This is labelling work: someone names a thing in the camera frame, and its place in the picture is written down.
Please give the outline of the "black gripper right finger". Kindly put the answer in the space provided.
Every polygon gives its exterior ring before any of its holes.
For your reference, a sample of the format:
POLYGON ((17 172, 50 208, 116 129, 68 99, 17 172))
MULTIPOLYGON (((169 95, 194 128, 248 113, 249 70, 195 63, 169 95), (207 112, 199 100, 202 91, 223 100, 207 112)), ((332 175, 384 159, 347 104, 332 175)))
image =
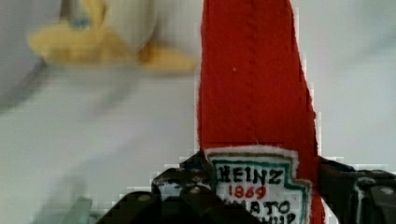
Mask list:
POLYGON ((396 178, 320 159, 319 194, 339 224, 396 224, 396 178))

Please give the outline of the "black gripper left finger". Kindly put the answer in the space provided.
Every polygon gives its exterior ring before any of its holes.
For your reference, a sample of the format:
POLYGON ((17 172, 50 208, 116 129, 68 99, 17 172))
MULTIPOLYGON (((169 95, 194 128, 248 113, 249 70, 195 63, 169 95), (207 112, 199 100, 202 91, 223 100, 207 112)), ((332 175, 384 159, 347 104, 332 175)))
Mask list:
POLYGON ((155 177, 150 191, 126 194, 96 224, 259 224, 238 203, 226 203, 203 153, 155 177))

